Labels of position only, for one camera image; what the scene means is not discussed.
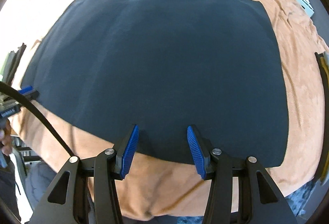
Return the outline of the person's left hand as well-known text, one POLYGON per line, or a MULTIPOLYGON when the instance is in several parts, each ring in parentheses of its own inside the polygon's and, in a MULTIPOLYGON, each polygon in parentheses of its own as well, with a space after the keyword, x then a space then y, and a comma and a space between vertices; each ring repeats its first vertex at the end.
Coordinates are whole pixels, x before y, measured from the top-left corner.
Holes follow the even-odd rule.
POLYGON ((6 126, 1 129, 0 140, 1 140, 1 151, 5 156, 9 156, 12 152, 12 138, 11 138, 11 124, 7 120, 6 126))

